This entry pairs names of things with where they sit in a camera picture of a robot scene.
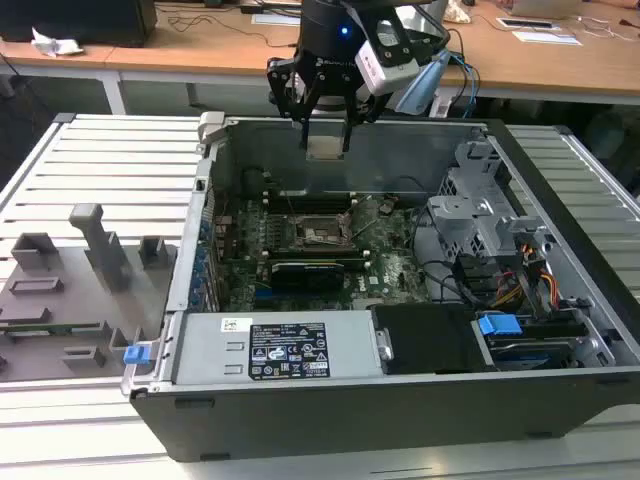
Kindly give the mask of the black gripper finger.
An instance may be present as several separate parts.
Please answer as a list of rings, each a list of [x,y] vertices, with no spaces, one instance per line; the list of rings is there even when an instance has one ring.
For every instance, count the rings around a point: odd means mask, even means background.
[[[346,116],[342,130],[342,151],[350,149],[353,129],[363,123],[374,123],[383,112],[383,97],[370,95],[366,101],[360,101],[356,94],[344,97]]]
[[[301,127],[300,148],[307,150],[311,111],[307,108],[304,97],[298,96],[295,67],[293,59],[273,57],[267,61],[270,101],[277,107],[282,118],[288,118]]]

